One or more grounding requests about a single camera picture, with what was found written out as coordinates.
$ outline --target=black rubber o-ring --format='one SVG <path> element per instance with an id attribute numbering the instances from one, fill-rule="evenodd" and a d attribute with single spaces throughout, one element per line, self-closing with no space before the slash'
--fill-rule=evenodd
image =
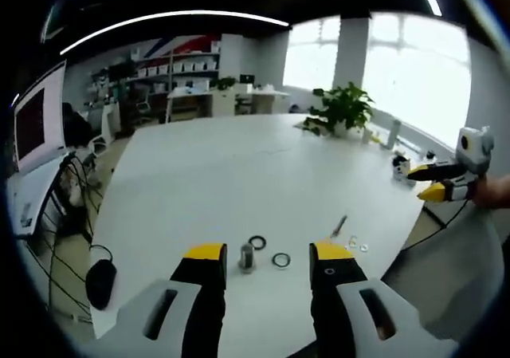
<path id="1" fill-rule="evenodd" d="M 285 265 L 280 265 L 278 262 L 277 262 L 277 258 L 280 257 L 280 256 L 284 256 L 287 258 L 287 263 Z M 273 259 L 271 260 L 271 262 L 273 263 L 273 265 L 276 265 L 278 266 L 279 268 L 286 268 L 287 266 L 290 265 L 290 256 L 286 253 L 276 253 L 274 256 L 273 256 Z"/>
<path id="2" fill-rule="evenodd" d="M 255 246 L 253 244 L 253 241 L 255 240 L 260 240 L 262 242 L 262 246 Z M 267 244 L 265 238 L 263 238 L 262 236 L 252 236 L 249 238 L 248 242 L 251 244 L 251 246 L 253 246 L 255 250 L 263 250 L 265 248 L 265 245 Z"/>

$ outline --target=green plant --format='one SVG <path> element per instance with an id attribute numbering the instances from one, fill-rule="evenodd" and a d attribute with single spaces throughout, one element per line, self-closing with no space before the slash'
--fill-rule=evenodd
<path id="1" fill-rule="evenodd" d="M 235 77 L 223 77 L 222 79 L 214 79 L 210 82 L 210 87 L 216 87 L 220 91 L 225 91 L 236 84 Z"/>
<path id="2" fill-rule="evenodd" d="M 330 133 L 335 133 L 337 123 L 345 123 L 345 128 L 364 128 L 371 118 L 372 110 L 369 103 L 374 101 L 366 91 L 359 89 L 354 83 L 349 82 L 343 89 L 334 87 L 329 91 L 314 89 L 315 96 L 322 97 L 324 108 L 310 107 L 309 112 L 316 117 L 307 117 L 304 121 L 304 130 L 320 135 L 320 128 L 325 128 Z"/>

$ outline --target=metal cylinder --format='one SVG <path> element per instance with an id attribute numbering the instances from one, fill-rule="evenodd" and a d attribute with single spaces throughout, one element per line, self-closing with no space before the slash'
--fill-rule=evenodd
<path id="1" fill-rule="evenodd" d="M 244 274 L 252 273 L 255 270 L 255 257 L 253 245 L 246 243 L 241 246 L 241 259 L 237 263 Z"/>

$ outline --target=black ceiling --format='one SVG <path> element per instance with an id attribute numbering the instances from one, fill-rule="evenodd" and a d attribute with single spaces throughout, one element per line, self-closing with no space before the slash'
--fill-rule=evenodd
<path id="1" fill-rule="evenodd" d="M 20 39 L 13 46 L 18 64 L 44 68 L 59 59 L 58 53 L 83 36 L 111 24 L 145 14 L 173 10 L 228 10 L 258 14 L 291 24 L 333 14 L 361 18 L 371 11 L 394 10 L 432 15 L 426 0 L 19 0 L 11 27 Z M 438 0 L 443 18 L 466 27 L 469 35 L 488 43 L 483 30 L 461 0 Z M 54 20 L 49 32 L 61 29 L 44 45 L 41 28 L 51 6 Z M 129 43 L 189 33 L 241 33 L 263 37 L 281 27 L 240 18 L 159 18 L 135 23 L 93 38 L 69 51 L 70 62 Z"/>

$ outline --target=computer mouse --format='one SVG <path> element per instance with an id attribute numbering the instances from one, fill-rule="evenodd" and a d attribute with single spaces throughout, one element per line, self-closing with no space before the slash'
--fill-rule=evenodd
<path id="1" fill-rule="evenodd" d="M 90 305 L 98 310 L 108 306 L 117 268 L 110 260 L 99 260 L 87 272 L 85 291 Z"/>

